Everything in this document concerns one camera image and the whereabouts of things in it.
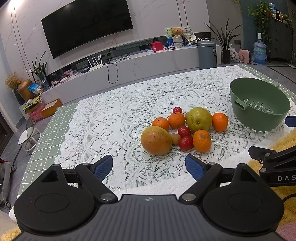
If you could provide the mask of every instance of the teddy bear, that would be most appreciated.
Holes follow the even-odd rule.
[[[181,37],[182,30],[180,28],[173,28],[171,36],[172,37]]]

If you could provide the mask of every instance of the black plant pot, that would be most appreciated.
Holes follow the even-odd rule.
[[[230,50],[223,50],[223,63],[230,64]]]
[[[17,101],[20,105],[23,105],[26,101],[20,96],[20,94],[18,93],[18,90],[15,89],[13,90],[13,92],[15,93],[15,97],[17,98]]]

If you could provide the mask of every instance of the floral lace pattern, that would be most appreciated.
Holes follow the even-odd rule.
[[[288,131],[282,122],[269,132],[245,127],[233,113],[229,84],[240,77],[255,76],[238,66],[198,70],[148,80],[108,91],[79,102],[56,163],[74,168],[83,162],[94,163],[109,154],[113,170],[104,184],[114,193],[153,184],[187,173],[185,156],[189,153],[204,162],[221,163],[268,139],[280,138]],[[143,150],[140,136],[157,117],[168,117],[179,106],[184,113],[194,107],[223,112],[229,118],[226,132],[213,128],[209,134],[211,150],[199,153],[181,151],[173,146],[166,156],[152,156]],[[289,115],[295,114],[291,102]]]

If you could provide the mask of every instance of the green checkered tablecloth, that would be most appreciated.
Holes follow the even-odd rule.
[[[273,81],[271,78],[251,68],[249,65],[239,64],[238,66],[252,73],[257,78],[277,86],[296,104],[296,95],[282,84]],[[73,119],[73,114],[77,105],[78,103],[62,106],[52,117],[29,160],[18,195],[21,195],[42,172],[50,165],[54,164],[55,158],[61,154],[60,147],[65,140],[64,136],[69,130],[69,123]]]

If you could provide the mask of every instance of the trash can lid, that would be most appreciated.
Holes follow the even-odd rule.
[[[197,42],[198,46],[206,46],[206,47],[215,47],[216,43],[213,41],[199,41]]]

